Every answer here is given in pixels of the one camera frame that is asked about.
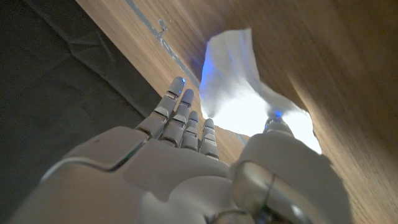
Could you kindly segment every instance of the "blue light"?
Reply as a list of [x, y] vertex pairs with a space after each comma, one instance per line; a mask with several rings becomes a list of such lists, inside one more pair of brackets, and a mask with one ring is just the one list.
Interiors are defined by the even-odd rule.
[[275, 115], [276, 115], [277, 118], [280, 118], [282, 116], [282, 112], [275, 111]]

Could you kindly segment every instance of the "gray cloth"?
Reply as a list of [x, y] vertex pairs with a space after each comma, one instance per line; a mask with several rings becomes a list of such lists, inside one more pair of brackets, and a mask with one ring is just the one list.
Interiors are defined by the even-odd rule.
[[0, 8], [0, 222], [71, 148], [135, 127], [160, 96], [73, 0]]

